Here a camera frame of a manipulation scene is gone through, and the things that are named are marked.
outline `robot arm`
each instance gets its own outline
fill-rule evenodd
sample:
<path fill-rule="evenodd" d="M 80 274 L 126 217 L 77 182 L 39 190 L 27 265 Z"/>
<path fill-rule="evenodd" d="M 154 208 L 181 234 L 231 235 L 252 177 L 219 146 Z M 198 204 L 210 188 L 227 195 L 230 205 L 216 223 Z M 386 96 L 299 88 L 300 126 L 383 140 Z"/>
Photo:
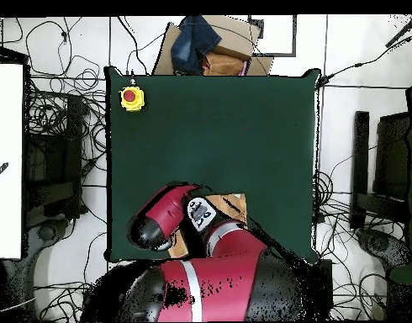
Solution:
<path fill-rule="evenodd" d="M 187 241 L 201 244 L 205 257 L 147 269 L 124 296 L 118 321 L 298 319 L 301 293 L 291 267 L 242 222 L 193 198 L 197 188 L 163 188 L 130 220 L 128 238 L 158 250 L 180 228 Z"/>

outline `cardboard box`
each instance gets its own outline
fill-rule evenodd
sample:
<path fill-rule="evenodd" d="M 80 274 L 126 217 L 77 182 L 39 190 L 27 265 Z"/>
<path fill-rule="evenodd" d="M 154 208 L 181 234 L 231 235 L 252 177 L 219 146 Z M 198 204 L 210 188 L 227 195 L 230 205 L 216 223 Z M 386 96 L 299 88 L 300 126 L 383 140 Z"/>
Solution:
<path fill-rule="evenodd" d="M 214 53 L 232 56 L 242 61 L 249 61 L 247 76 L 265 76 L 269 73 L 273 58 L 252 57 L 260 29 L 239 19 L 232 19 L 222 15 L 203 15 L 204 19 L 213 27 L 222 38 L 215 47 Z M 172 23 L 167 25 L 166 34 L 161 44 L 153 75 L 173 75 L 171 49 L 181 30 Z"/>

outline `red button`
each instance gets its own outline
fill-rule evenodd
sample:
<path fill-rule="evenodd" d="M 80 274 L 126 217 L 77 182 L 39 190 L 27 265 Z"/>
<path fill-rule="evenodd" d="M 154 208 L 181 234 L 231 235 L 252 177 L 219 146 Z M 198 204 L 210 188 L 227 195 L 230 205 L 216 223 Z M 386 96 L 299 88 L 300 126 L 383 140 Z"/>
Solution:
<path fill-rule="evenodd" d="M 127 102 L 134 102 L 135 100 L 135 92 L 133 92 L 132 90 L 127 90 L 124 92 L 124 99 Z"/>

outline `white board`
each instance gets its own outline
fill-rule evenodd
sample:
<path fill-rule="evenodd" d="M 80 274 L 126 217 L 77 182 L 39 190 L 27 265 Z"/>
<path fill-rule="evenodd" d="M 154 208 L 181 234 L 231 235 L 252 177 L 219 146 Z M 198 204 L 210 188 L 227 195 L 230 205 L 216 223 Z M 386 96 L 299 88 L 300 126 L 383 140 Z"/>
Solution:
<path fill-rule="evenodd" d="M 20 258 L 23 68 L 0 64 L 0 258 Z"/>

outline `green tablecloth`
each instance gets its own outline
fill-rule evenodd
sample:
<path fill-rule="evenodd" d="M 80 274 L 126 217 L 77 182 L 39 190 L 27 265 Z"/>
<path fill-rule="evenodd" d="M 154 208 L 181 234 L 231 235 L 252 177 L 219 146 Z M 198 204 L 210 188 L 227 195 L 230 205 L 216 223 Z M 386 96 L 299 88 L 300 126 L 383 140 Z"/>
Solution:
<path fill-rule="evenodd" d="M 245 193 L 248 214 L 309 261 L 315 93 L 320 71 L 303 77 L 137 77 L 146 111 L 126 112 L 129 78 L 106 68 L 111 137 L 108 184 L 110 261 L 159 259 L 131 246 L 125 227 L 170 181 Z"/>

